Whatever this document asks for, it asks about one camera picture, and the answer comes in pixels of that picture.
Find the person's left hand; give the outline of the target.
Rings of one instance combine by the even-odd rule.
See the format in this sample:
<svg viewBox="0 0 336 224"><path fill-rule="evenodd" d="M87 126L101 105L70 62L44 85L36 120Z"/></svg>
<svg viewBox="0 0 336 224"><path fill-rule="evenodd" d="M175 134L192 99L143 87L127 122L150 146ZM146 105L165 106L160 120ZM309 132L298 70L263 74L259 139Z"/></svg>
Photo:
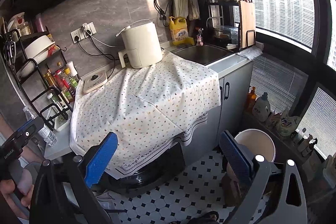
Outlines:
<svg viewBox="0 0 336 224"><path fill-rule="evenodd" d="M33 195L33 177L29 170L23 169L22 175L16 184L13 179L1 181L1 194L13 213L20 219L29 220L23 208L30 208Z"/></svg>

